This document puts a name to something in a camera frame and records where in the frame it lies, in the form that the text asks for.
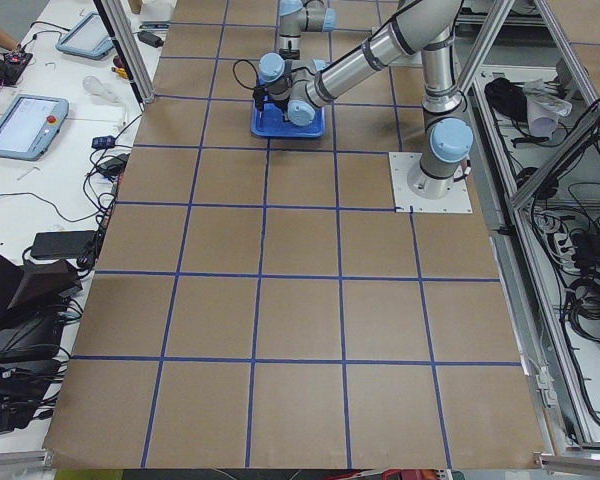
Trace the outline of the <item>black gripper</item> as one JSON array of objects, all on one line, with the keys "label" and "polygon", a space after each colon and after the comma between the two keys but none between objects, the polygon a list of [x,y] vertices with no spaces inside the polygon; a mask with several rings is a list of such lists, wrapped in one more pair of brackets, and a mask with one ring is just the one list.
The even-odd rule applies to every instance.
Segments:
[{"label": "black gripper", "polygon": [[268,102],[268,90],[265,85],[256,85],[252,90],[252,99],[256,108],[264,108]]}]

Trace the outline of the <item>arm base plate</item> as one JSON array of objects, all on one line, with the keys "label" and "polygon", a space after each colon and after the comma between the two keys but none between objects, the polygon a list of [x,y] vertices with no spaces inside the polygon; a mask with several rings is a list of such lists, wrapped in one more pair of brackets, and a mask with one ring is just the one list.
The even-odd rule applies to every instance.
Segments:
[{"label": "arm base plate", "polygon": [[471,200],[460,167],[448,179],[428,177],[418,152],[389,152],[394,209],[398,213],[471,214]]}]

